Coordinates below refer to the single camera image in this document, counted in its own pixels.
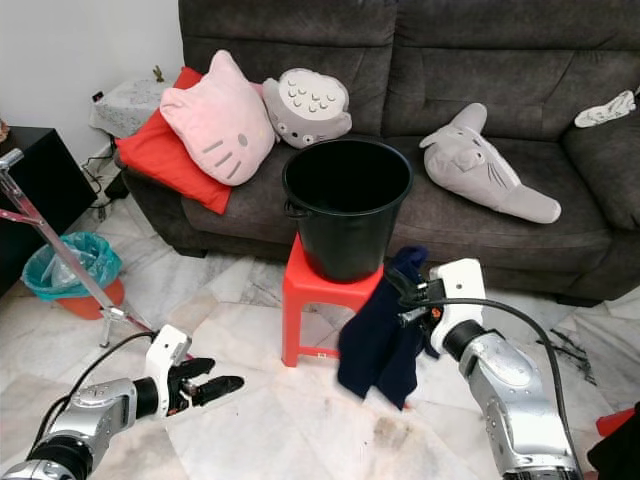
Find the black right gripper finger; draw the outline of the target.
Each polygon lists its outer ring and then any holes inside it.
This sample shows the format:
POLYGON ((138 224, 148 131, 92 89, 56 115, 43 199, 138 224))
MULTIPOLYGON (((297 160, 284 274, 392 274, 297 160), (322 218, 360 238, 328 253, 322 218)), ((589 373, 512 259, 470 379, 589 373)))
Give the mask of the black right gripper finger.
POLYGON ((392 285, 397 293, 398 301, 424 301, 426 294, 425 284, 421 280, 415 280, 410 275, 392 265, 385 265, 383 279, 392 285))

